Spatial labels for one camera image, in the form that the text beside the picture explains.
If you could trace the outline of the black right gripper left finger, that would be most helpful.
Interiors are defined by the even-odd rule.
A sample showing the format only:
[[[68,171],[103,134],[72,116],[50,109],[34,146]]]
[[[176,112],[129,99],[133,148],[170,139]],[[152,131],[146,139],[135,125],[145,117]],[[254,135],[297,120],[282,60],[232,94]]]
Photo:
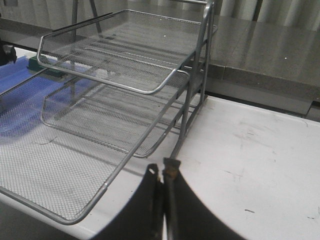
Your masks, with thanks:
[[[157,164],[147,166],[133,196],[93,240],[161,240],[164,223],[164,189]]]

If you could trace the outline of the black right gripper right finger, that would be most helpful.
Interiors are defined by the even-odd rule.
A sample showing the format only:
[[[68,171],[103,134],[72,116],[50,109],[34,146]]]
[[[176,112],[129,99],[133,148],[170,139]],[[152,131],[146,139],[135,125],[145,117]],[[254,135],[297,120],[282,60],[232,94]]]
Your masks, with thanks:
[[[165,157],[164,214],[168,240],[243,240],[197,197],[180,172],[181,161]]]

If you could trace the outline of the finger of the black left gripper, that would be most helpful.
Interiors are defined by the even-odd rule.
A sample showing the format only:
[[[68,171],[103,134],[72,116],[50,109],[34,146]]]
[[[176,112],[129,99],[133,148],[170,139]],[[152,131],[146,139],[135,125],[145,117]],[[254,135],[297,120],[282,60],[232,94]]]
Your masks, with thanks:
[[[4,44],[3,41],[0,41],[0,65],[4,66],[8,63],[13,62],[14,64],[17,61],[17,54],[15,47],[13,45]]]

